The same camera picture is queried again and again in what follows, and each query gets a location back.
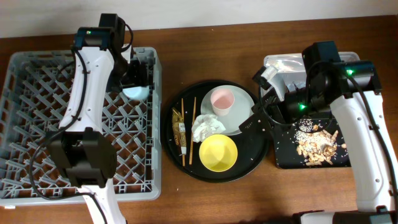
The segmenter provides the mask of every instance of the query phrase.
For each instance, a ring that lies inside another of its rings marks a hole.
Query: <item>crumpled tissue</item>
[[[223,123],[217,120],[213,114],[199,115],[192,126],[193,141],[203,142],[207,137],[214,134],[221,134],[225,131]]]

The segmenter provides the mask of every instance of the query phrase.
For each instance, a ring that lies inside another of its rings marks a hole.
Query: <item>yellow bowl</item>
[[[235,142],[222,134],[206,138],[199,148],[201,163],[209,170],[223,172],[231,168],[238,158]]]

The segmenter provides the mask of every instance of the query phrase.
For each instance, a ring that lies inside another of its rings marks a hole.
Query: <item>gray dish rack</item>
[[[146,100],[129,100],[107,93],[103,107],[104,136],[117,150],[113,177],[118,201],[153,200],[160,195],[160,105],[162,67],[155,49],[136,47],[132,60],[147,65],[153,79]],[[38,198],[30,186],[29,159],[47,131],[56,131],[72,89],[74,65],[55,77],[62,65],[73,61],[69,50],[18,52],[9,62],[0,99],[0,205],[84,203],[83,197],[48,201]],[[36,183],[47,196],[76,193],[60,176],[48,152],[34,164]]]

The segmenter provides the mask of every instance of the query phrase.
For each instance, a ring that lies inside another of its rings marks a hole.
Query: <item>white plate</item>
[[[227,136],[240,134],[242,132],[241,130],[239,130],[239,125],[241,125],[253,114],[251,108],[252,106],[254,106],[253,99],[250,97],[249,93],[247,93],[243,89],[232,85],[223,85],[210,90],[201,102],[200,113],[214,114],[213,108],[211,107],[210,96],[215,90],[219,88],[226,88],[231,90],[235,97],[235,102],[232,105],[229,113],[225,116],[218,116],[218,120],[223,123],[226,129],[222,134],[225,134]]]

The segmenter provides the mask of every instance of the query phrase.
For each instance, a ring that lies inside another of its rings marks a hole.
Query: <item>brown tabletop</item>
[[[159,54],[164,105],[182,89],[209,79],[236,82],[256,94],[251,78],[266,55],[300,53],[316,41],[334,40],[339,51],[356,52],[375,64],[387,128],[398,145],[396,16],[140,30],[134,38],[134,46],[154,47]],[[14,52],[69,49],[72,40],[72,35],[0,39],[1,79]],[[282,170],[271,150],[244,178],[209,184],[178,170],[163,152],[160,197],[119,207],[129,224],[237,223],[307,210],[356,210],[355,198],[351,168]],[[4,223],[91,223],[85,204],[0,209],[0,217]]]

